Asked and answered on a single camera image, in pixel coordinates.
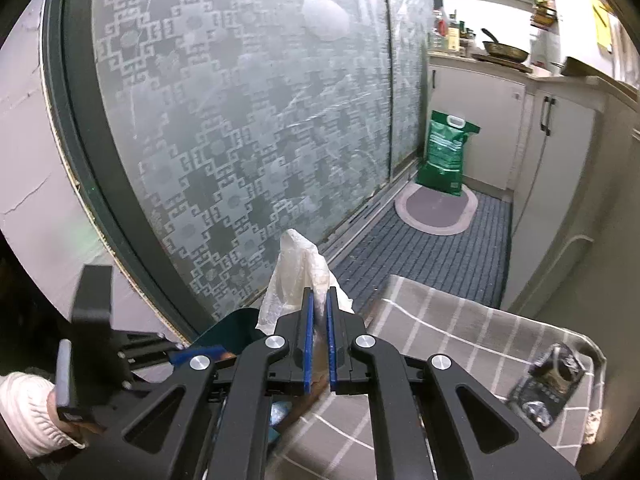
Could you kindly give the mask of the white knitted sleeve forearm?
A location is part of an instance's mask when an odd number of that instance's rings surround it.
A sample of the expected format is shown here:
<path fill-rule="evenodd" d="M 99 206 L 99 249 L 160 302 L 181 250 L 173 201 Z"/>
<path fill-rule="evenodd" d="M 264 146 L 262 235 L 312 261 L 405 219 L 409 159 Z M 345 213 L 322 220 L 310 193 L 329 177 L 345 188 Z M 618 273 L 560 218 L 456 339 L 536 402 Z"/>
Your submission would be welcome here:
<path fill-rule="evenodd" d="M 1 416 L 28 458 L 39 458 L 73 446 L 86 447 L 73 430 L 64 429 L 50 411 L 54 385 L 38 375 L 13 372 L 1 377 Z"/>

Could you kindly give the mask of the left hand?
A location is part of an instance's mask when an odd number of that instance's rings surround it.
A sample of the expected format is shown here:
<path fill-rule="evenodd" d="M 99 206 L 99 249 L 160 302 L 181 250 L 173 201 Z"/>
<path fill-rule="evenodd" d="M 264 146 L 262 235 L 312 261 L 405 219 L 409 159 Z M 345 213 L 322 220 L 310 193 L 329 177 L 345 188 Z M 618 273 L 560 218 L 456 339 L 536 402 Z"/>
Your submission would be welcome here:
<path fill-rule="evenodd" d="M 51 390 L 47 397 L 47 411 L 53 425 L 74 441 L 85 442 L 88 434 L 103 434 L 104 428 L 91 422 L 66 422 L 58 417 L 55 391 Z"/>

